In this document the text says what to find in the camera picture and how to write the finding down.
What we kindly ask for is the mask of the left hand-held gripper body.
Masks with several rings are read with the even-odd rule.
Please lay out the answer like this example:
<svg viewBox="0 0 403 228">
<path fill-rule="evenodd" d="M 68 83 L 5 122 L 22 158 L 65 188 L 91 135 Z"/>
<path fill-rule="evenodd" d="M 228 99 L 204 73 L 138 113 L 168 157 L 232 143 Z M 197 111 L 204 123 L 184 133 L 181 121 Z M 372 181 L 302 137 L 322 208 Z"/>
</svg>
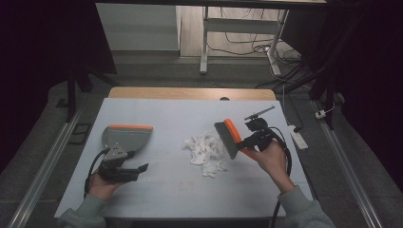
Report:
<svg viewBox="0 0 403 228">
<path fill-rule="evenodd" d="M 123 169 L 123 163 L 128 160 L 127 152 L 117 143 L 111 146 L 98 168 L 98 174 L 105 181 L 130 182 L 136 181 L 139 174 L 137 169 Z"/>
</svg>

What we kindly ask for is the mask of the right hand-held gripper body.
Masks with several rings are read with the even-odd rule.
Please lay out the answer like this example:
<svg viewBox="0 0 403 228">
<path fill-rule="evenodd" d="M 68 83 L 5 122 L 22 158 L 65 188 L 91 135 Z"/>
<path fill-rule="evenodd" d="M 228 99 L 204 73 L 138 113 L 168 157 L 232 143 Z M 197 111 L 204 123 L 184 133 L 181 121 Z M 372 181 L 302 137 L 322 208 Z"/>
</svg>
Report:
<svg viewBox="0 0 403 228">
<path fill-rule="evenodd" d="M 259 144 L 256 145 L 259 151 L 266 149 L 274 139 L 274 132 L 269 128 L 268 123 L 261 117 L 262 114 L 274 108 L 275 107 L 272 105 L 244 119 L 245 125 L 252 132 L 252 135 L 257 135 L 259 137 Z"/>
</svg>

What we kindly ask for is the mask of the grey dustpan with orange edge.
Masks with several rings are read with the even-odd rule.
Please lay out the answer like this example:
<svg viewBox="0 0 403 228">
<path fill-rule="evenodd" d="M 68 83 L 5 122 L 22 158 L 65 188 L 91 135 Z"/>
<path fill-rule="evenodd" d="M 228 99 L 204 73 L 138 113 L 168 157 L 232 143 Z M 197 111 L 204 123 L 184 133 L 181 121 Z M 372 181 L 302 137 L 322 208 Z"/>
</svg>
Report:
<svg viewBox="0 0 403 228">
<path fill-rule="evenodd" d="M 116 143 L 124 151 L 139 151 L 149 141 L 153 127 L 151 125 L 109 125 L 103 132 L 102 143 L 111 148 Z"/>
</svg>

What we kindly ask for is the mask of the orange brush with grey bristles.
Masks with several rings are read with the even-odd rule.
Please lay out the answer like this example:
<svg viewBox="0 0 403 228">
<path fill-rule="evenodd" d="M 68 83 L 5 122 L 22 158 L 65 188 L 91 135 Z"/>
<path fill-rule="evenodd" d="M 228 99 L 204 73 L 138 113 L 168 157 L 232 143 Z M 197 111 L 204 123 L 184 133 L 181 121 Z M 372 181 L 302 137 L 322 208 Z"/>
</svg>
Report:
<svg viewBox="0 0 403 228">
<path fill-rule="evenodd" d="M 244 144 L 239 131 L 230 119 L 225 119 L 223 122 L 214 123 L 214 126 L 231 160 L 236 158 L 239 152 L 242 152 L 252 160 L 256 159 Z"/>
</svg>

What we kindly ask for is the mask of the group of white tissues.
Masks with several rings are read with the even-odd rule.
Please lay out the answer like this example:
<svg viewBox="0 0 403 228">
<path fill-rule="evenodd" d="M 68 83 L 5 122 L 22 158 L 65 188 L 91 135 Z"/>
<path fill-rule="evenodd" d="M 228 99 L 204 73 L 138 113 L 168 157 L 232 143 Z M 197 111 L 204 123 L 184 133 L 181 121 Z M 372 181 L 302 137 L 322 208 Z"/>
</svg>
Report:
<svg viewBox="0 0 403 228">
<path fill-rule="evenodd" d="M 226 149 L 215 134 L 205 133 L 191 137 L 182 144 L 190 151 L 190 163 L 201 168 L 201 175 L 214 179 L 219 172 L 226 172 Z"/>
</svg>

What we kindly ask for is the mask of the person's right hand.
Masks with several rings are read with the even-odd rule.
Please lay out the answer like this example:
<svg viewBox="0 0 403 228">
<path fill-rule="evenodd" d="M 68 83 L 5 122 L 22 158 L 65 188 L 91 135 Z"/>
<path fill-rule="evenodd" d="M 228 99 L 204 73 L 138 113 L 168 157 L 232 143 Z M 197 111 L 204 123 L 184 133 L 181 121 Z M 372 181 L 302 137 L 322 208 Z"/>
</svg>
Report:
<svg viewBox="0 0 403 228">
<path fill-rule="evenodd" d="M 270 176 L 281 194 L 285 194 L 295 188 L 286 172 L 287 159 L 279 142 L 271 141 L 269 146 L 259 152 L 250 149 L 259 166 Z"/>
</svg>

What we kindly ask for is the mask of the person's left hand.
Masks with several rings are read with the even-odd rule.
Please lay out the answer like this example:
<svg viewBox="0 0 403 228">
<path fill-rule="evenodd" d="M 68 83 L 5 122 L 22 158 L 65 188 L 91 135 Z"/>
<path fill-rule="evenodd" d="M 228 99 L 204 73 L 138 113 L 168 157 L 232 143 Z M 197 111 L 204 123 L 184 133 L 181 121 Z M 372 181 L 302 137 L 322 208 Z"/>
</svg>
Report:
<svg viewBox="0 0 403 228">
<path fill-rule="evenodd" d="M 116 189 L 124 185 L 123 182 L 103 180 L 98 173 L 90 176 L 88 193 L 100 200 L 109 201 Z"/>
</svg>

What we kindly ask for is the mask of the white power strip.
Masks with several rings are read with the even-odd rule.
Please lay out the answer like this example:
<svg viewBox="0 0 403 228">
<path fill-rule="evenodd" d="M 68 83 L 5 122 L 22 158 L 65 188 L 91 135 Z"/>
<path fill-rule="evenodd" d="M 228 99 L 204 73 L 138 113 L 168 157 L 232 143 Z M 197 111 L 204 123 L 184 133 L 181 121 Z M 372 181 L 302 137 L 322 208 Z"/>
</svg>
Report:
<svg viewBox="0 0 403 228">
<path fill-rule="evenodd" d="M 289 125 L 288 129 L 297 148 L 300 150 L 307 149 L 308 144 L 306 143 L 306 141 L 304 141 L 300 133 L 296 132 L 296 127 L 294 125 Z"/>
</svg>

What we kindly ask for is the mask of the pale blue table mat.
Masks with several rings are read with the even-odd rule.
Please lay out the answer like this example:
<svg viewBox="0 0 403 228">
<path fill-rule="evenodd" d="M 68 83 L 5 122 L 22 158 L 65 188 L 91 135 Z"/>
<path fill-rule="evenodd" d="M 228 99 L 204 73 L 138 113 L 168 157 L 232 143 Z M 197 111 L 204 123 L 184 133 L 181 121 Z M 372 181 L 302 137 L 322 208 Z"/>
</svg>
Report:
<svg viewBox="0 0 403 228">
<path fill-rule="evenodd" d="M 184 141 L 213 132 L 231 119 L 242 137 L 250 136 L 244 120 L 258 113 L 278 128 L 287 146 L 293 140 L 277 101 L 198 101 L 110 99 L 103 101 L 80 160 L 55 212 L 61 216 L 83 201 L 84 182 L 95 156 L 104 149 L 102 134 L 111 124 L 153 128 L 150 141 L 125 162 L 126 168 L 148 166 L 134 182 L 114 192 L 104 214 L 122 219 L 243 219 L 275 213 L 278 189 L 258 164 L 239 153 L 227 169 L 209 178 L 191 163 Z"/>
</svg>

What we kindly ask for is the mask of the wooden table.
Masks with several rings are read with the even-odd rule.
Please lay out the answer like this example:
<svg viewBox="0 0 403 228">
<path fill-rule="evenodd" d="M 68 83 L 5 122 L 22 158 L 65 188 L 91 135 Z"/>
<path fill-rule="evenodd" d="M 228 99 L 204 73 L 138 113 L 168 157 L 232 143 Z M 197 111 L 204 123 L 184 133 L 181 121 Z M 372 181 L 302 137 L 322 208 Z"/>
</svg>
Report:
<svg viewBox="0 0 403 228">
<path fill-rule="evenodd" d="M 248 88 L 190 88 L 190 87 L 136 87 L 115 86 L 109 98 L 168 99 L 168 100 L 219 100 L 230 101 L 274 101 L 275 93 L 270 89 Z"/>
</svg>

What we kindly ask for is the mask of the black tripod stand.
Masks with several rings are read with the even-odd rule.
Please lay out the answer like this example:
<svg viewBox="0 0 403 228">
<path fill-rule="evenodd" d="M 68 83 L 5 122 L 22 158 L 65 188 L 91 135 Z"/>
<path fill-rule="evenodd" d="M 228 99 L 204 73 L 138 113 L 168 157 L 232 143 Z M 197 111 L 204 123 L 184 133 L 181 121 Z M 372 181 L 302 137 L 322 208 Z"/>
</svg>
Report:
<svg viewBox="0 0 403 228">
<path fill-rule="evenodd" d="M 333 109 L 336 92 L 336 62 L 337 57 L 331 56 L 319 69 L 310 72 L 307 76 L 304 76 L 302 79 L 285 87 L 285 93 L 289 93 L 299 87 L 313 82 L 314 84 L 308 92 L 309 98 L 316 101 L 319 100 L 322 95 L 325 95 L 325 117 L 323 120 L 331 130 L 334 129 Z"/>
<path fill-rule="evenodd" d="M 76 113 L 76 88 L 78 85 L 80 90 L 89 93 L 93 89 L 93 84 L 89 79 L 89 75 L 94 75 L 108 85 L 115 87 L 120 84 L 107 76 L 100 70 L 90 65 L 72 66 L 67 71 L 67 123 L 69 123 Z"/>
</svg>

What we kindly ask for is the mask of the white cabinet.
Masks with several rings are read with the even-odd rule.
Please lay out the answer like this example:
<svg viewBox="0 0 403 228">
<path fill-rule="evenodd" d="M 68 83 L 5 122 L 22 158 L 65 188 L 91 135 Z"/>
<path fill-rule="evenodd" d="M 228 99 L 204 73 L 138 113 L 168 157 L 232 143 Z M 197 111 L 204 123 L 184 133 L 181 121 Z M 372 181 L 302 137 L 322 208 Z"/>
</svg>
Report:
<svg viewBox="0 0 403 228">
<path fill-rule="evenodd" d="M 180 49 L 179 7 L 97 3 L 96 8 L 112 50 Z"/>
</svg>

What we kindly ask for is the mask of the aluminium floor rail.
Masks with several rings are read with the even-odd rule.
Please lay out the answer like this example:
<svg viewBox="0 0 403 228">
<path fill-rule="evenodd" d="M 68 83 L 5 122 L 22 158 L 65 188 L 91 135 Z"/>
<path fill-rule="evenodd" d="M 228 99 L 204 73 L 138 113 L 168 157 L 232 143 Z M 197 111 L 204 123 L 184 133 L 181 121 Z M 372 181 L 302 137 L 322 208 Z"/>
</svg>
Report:
<svg viewBox="0 0 403 228">
<path fill-rule="evenodd" d="M 12 216 L 7 228 L 25 228 L 29 218 L 40 199 L 48 180 L 53 173 L 55 165 L 59 161 L 62 152 L 64 151 L 68 139 L 83 113 L 84 104 L 80 104 L 73 115 L 69 118 L 68 122 L 62 125 L 61 130 L 58 132 L 53 145 L 47 152 L 43 163 L 41 164 L 38 172 L 33 178 L 29 189 L 22 198 L 19 206 L 17 207 L 14 215 Z"/>
<path fill-rule="evenodd" d="M 347 181 L 349 188 L 356 200 L 356 204 L 361 211 L 369 228 L 384 228 L 381 219 L 374 209 L 374 206 L 362 186 L 358 176 L 356 175 L 353 166 L 351 165 L 336 133 L 331 130 L 325 121 L 319 120 L 322 131 L 331 146 L 332 151 L 336 157 L 340 170 Z"/>
</svg>

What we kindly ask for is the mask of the white desk frame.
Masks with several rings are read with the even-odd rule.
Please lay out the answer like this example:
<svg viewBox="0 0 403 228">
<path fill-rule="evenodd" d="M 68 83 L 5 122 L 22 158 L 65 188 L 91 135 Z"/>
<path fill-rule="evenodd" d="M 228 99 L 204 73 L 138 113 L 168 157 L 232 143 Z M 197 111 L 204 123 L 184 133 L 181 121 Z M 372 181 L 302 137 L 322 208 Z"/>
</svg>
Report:
<svg viewBox="0 0 403 228">
<path fill-rule="evenodd" d="M 235 18 L 215 18 L 209 16 L 209 8 L 202 8 L 202 45 L 201 45 L 201 63 L 200 74 L 207 73 L 208 63 L 208 33 L 209 32 L 229 32 L 229 33 L 245 33 L 245 34 L 267 34 L 272 35 L 272 43 L 269 47 L 265 47 L 263 52 L 267 56 L 270 69 L 275 76 L 281 74 L 278 67 L 278 61 L 275 59 L 278 41 L 287 18 L 288 10 L 279 9 L 277 20 L 263 19 L 235 19 Z"/>
</svg>

